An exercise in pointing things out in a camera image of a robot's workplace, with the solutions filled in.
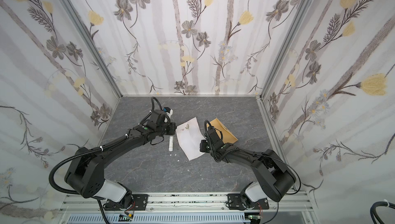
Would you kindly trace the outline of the white floral letter paper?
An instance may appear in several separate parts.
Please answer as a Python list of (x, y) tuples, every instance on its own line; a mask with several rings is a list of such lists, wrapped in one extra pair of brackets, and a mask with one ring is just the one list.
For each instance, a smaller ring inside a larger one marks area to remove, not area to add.
[(178, 125), (176, 134), (179, 146), (189, 161), (194, 160), (204, 154), (200, 152), (200, 143), (205, 138), (200, 131), (196, 118)]

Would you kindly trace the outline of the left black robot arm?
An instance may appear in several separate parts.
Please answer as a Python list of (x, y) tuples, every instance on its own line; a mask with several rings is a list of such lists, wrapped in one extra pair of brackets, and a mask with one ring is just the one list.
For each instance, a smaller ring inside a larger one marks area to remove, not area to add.
[(129, 151), (152, 142), (157, 137), (172, 136), (177, 128), (171, 121), (173, 110), (165, 107), (153, 110), (148, 120), (129, 129), (120, 138), (100, 147), (76, 152), (65, 176), (65, 182), (84, 198), (104, 198), (122, 202), (129, 191), (120, 183), (107, 180), (105, 169)]

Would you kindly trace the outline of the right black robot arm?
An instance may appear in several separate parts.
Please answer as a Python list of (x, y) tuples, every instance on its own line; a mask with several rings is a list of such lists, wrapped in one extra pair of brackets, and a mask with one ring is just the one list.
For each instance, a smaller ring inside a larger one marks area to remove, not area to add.
[(273, 150), (253, 152), (241, 149), (232, 143), (224, 143), (222, 132), (208, 120), (204, 126), (205, 139), (200, 143), (200, 152), (209, 153), (217, 163), (234, 163), (253, 171), (256, 181), (248, 184), (240, 193), (246, 208), (265, 198), (279, 203), (296, 183), (297, 177), (291, 167)]

